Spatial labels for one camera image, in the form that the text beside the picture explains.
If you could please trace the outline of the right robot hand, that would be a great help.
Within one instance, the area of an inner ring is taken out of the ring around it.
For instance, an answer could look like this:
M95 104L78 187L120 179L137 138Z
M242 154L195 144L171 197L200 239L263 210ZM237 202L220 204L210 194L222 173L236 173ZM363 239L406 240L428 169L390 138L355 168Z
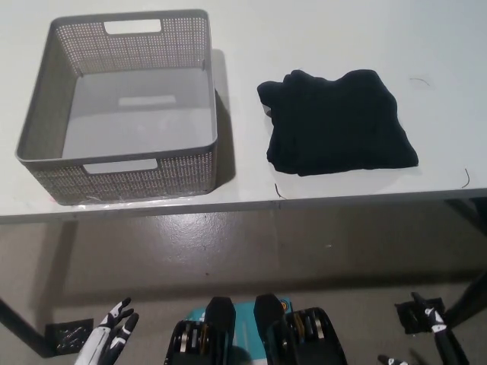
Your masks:
M412 292L412 301L397 303L395 309L406 335L432 333L443 364L469 364L465 352L444 319L440 298L426 300Z

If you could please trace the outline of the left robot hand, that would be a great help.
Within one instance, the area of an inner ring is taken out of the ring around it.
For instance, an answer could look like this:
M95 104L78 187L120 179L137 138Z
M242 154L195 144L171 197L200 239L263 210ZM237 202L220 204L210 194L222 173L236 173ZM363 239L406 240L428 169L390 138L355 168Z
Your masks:
M74 365L114 365L133 333L139 314L129 309L131 298L118 302L93 329Z

